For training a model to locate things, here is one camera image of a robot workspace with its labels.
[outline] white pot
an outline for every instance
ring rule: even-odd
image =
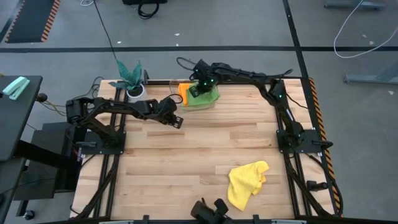
[[[140,84],[140,86],[142,87],[142,92],[137,95],[137,96],[131,96],[129,94],[129,92],[127,91],[127,95],[129,96],[129,102],[130,103],[134,103],[137,101],[142,101],[142,100],[146,100],[147,99],[147,92],[145,91],[145,87],[143,84]]]

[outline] wooden table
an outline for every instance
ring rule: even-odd
[[[99,96],[114,97],[115,89],[108,84],[110,81],[101,82]],[[285,80],[285,84],[287,93],[305,106],[300,80]],[[253,214],[264,219],[294,217],[284,160],[275,135],[274,107],[251,85],[220,85],[218,89],[221,97],[214,108],[176,112],[184,118],[181,129],[127,116],[126,149],[120,157],[112,220],[142,220],[143,215],[150,215],[151,220],[192,219],[190,211],[202,197],[211,206],[217,198],[222,198],[231,218],[252,219]],[[148,99],[161,100],[170,94],[167,85],[147,85],[146,91]],[[292,101],[289,105],[295,119],[310,129],[308,110]],[[97,118],[109,124],[110,114]],[[301,160],[306,180],[325,181],[318,164],[306,155],[302,155]],[[80,172],[73,202],[78,212],[98,187],[102,161],[103,156],[97,155]],[[228,202],[228,173],[234,167],[256,161],[268,163],[267,182],[258,195],[251,196],[245,211],[241,212]],[[296,191],[300,213],[304,214],[298,187]],[[313,194],[325,210],[333,213],[329,191]],[[101,214],[104,214],[107,197],[104,193]]]

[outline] table caster wheel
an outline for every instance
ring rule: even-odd
[[[47,101],[48,96],[44,93],[39,93],[36,96],[36,101],[38,101],[39,103],[43,103]]]
[[[26,220],[31,220],[35,217],[35,212],[33,212],[32,210],[26,210],[24,218]]]

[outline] floor mat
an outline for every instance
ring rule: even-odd
[[[6,43],[45,42],[59,7],[60,0],[23,0]]]

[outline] concrete floor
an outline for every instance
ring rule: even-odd
[[[0,2],[0,27],[11,15],[17,0]],[[372,46],[386,40],[397,25],[398,5],[386,1],[381,11],[360,10],[347,23],[339,46]],[[138,18],[133,7],[119,1],[98,0],[99,11],[116,47],[164,47],[201,45],[293,46],[280,0],[170,0],[157,16]],[[350,9],[324,9],[319,0],[290,0],[301,46],[333,45],[333,39]],[[398,36],[389,45],[398,46]],[[49,39],[44,43],[5,44],[0,48],[109,47],[94,6],[79,1],[62,1]],[[343,52],[344,55],[357,52]],[[300,75],[295,52],[201,51],[201,52],[118,52],[129,68],[138,60],[151,78],[187,78],[189,73],[175,63],[178,56],[207,62],[225,62],[246,70],[265,73],[294,69]],[[345,217],[397,220],[398,176],[398,86],[344,84],[347,73],[378,74],[396,62],[397,52],[374,52],[354,59],[338,58],[333,52],[304,52],[308,74],[315,79],[328,139],[335,143],[331,155],[338,185],[344,198]],[[88,91],[93,79],[117,78],[118,71],[109,52],[0,54],[0,72],[5,75],[42,75],[41,92],[56,104]],[[42,105],[35,105],[29,124],[64,118]],[[33,130],[26,127],[22,138],[30,141]],[[36,218],[16,218],[13,203],[6,223],[42,223],[69,216],[73,194],[29,202]]]

